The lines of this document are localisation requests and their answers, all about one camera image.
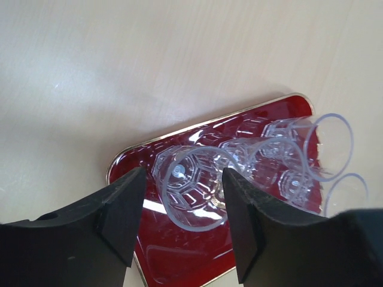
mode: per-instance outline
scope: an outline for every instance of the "cup rim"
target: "cup rim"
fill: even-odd
[[[330,201],[331,196],[333,195],[334,191],[336,191],[336,186],[337,186],[342,180],[344,180],[345,178],[348,178],[348,177],[350,177],[350,176],[359,179],[360,182],[363,184],[363,186],[364,186],[364,191],[365,191],[365,193],[366,193],[366,200],[365,200],[365,202],[366,202],[366,203],[368,202],[368,200],[369,200],[369,188],[368,188],[368,186],[367,186],[367,182],[364,180],[364,178],[362,178],[358,173],[353,173],[353,172],[351,172],[351,173],[346,173],[345,175],[341,176],[340,178],[338,178],[338,179],[334,182],[334,184],[333,184],[333,185],[331,186],[331,188],[330,188],[329,193],[328,193],[327,196],[326,196],[326,200],[325,200],[325,203],[324,203],[324,210],[323,210],[323,214],[324,214],[325,217],[327,217],[327,215],[328,215],[328,212],[329,212],[329,211],[328,211],[328,209],[329,209],[329,201]]]
[[[351,148],[350,148],[350,152],[349,152],[349,155],[348,155],[348,158],[347,158],[347,161],[345,162],[344,166],[340,169],[340,171],[338,171],[338,173],[335,173],[333,176],[329,177],[329,178],[325,178],[323,176],[319,176],[317,175],[316,173],[314,173],[311,168],[308,166],[308,160],[306,160],[306,164],[307,164],[307,172],[317,181],[321,181],[321,182],[328,182],[328,181],[332,181],[334,180],[335,178],[337,178],[339,175],[341,175],[344,170],[347,168],[347,166],[349,165],[350,161],[351,161],[351,157],[352,157],[352,154],[354,153],[354,133],[352,131],[352,128],[349,124],[349,122],[341,115],[339,114],[335,114],[335,113],[329,113],[329,114],[325,114],[325,115],[322,115],[320,116],[319,118],[317,118],[316,121],[313,122],[311,128],[309,129],[309,132],[306,136],[306,139],[305,139],[305,142],[303,144],[303,155],[305,156],[305,158],[308,158],[308,146],[309,146],[309,140],[315,130],[315,128],[318,126],[318,124],[323,121],[324,119],[326,118],[330,118],[330,117],[335,117],[335,118],[338,118],[340,119],[347,127],[348,131],[349,131],[349,135],[350,135],[350,142],[351,142]]]
[[[236,170],[237,171],[241,171],[241,168],[238,166],[236,160],[228,153],[226,152],[225,150],[221,149],[221,148],[217,148],[215,146],[196,146],[195,149],[192,149],[190,150],[189,152],[185,153],[182,157],[180,157],[177,161],[174,161],[172,162],[170,165],[169,165],[169,168],[168,168],[168,171],[166,172],[166,175],[163,179],[163,188],[161,190],[161,194],[162,194],[162,203],[163,203],[163,206],[166,210],[166,213],[168,214],[168,217],[170,218],[170,220],[175,224],[177,225],[178,227],[182,228],[182,229],[185,229],[187,231],[193,231],[193,232],[203,232],[203,231],[209,231],[209,230],[212,230],[214,229],[215,227],[218,227],[219,225],[221,225],[223,222],[225,222],[227,220],[227,214],[225,214],[220,220],[214,222],[213,224],[209,224],[207,226],[203,226],[203,227],[191,227],[191,226],[188,226],[188,225],[185,225],[183,224],[182,222],[180,222],[179,220],[176,219],[175,216],[173,216],[171,210],[170,210],[170,207],[169,207],[169,200],[168,200],[168,197],[167,197],[167,185],[168,185],[168,182],[169,182],[169,178],[170,178],[170,175],[172,174],[172,170],[175,168],[175,166],[182,160],[184,160],[186,157],[188,157],[190,154],[194,153],[195,151],[203,151],[203,150],[209,150],[209,151],[215,151],[217,153],[220,153],[220,154],[223,154],[225,155],[225,157],[227,157],[232,163],[233,165],[235,166]]]

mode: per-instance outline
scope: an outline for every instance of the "tray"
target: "tray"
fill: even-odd
[[[249,119],[278,120],[313,113],[313,106],[306,96],[292,93],[130,146],[114,157],[107,170],[107,184],[136,166],[144,166],[148,171],[147,193],[135,248],[135,261],[145,286],[205,286],[235,268],[228,222],[211,231],[194,233],[177,227],[169,219],[151,176],[156,154],[172,145],[217,146],[227,138],[216,137],[214,131],[233,136],[230,134],[235,130],[233,128]],[[317,198],[319,200],[311,206],[315,212],[321,203],[320,195]]]

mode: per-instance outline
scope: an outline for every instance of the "wood grain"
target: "wood grain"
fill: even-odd
[[[350,120],[349,170],[383,206],[382,28],[381,0],[1,1],[0,221],[103,187],[128,145],[291,91]]]

